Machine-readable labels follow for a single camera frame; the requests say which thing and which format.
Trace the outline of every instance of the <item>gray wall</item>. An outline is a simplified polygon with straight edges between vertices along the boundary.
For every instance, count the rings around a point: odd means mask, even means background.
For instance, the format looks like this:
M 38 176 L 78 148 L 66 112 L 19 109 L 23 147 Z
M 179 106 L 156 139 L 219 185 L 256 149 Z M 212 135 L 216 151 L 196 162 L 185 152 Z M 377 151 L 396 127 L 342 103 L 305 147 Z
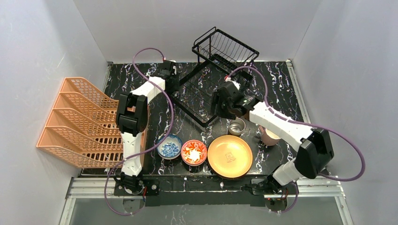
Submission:
M 64 77 L 107 63 L 72 0 L 0 3 L 0 224 L 58 224 L 77 169 L 36 149 Z
M 313 123 L 351 137 L 367 170 L 343 184 L 355 224 L 397 224 L 398 2 L 324 0 L 293 62 Z M 329 169 L 355 175 L 353 149 L 333 141 Z
M 144 47 L 196 61 L 193 41 L 213 26 L 260 52 L 259 60 L 296 53 L 321 0 L 75 0 L 107 61 L 131 62 Z M 159 61 L 143 52 L 138 61 Z

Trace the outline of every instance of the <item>plate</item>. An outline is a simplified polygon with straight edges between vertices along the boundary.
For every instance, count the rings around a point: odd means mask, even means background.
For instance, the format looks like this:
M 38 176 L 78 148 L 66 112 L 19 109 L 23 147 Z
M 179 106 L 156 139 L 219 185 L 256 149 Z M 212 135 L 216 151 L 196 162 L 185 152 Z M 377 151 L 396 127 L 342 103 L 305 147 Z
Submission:
M 157 147 L 159 155 L 164 159 L 177 158 L 181 153 L 181 147 L 183 142 L 175 135 L 169 135 L 167 138 Z
M 209 146 L 207 158 L 218 175 L 229 179 L 245 175 L 253 163 L 249 145 L 232 135 L 216 138 Z
M 188 165 L 200 165 L 206 160 L 207 148 L 201 141 L 189 140 L 181 148 L 181 157 Z

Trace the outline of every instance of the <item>black wire basket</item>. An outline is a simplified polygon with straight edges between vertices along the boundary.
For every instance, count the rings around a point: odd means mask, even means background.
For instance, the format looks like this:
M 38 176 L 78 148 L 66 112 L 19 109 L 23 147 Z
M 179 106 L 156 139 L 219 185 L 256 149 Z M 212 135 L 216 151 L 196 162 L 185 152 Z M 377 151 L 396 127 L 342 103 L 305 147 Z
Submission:
M 217 117 L 210 114 L 217 86 L 232 70 L 251 65 L 259 52 L 216 27 L 196 39 L 192 51 L 198 55 L 198 64 L 180 80 L 180 89 L 172 98 L 198 124 L 207 127 Z M 240 70 L 232 78 L 246 87 L 253 76 L 249 70 Z

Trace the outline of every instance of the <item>red floral bowl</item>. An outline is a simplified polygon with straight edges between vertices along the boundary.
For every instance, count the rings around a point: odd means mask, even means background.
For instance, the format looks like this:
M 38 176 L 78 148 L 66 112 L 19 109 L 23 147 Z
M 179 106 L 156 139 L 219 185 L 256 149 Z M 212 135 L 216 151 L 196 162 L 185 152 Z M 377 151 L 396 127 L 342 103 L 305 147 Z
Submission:
M 181 148 L 181 157 L 188 165 L 200 165 L 207 158 L 207 148 L 201 141 L 189 140 Z

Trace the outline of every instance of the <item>stainless steel cup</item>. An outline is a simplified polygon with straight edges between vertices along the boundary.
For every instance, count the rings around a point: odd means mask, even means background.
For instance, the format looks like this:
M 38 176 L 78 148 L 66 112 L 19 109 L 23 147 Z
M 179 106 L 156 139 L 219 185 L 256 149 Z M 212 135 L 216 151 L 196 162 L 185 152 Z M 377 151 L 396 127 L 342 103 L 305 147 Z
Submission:
M 228 134 L 234 136 L 241 136 L 245 127 L 246 124 L 243 121 L 243 119 L 236 118 L 235 120 L 230 120 L 230 123 L 228 125 Z

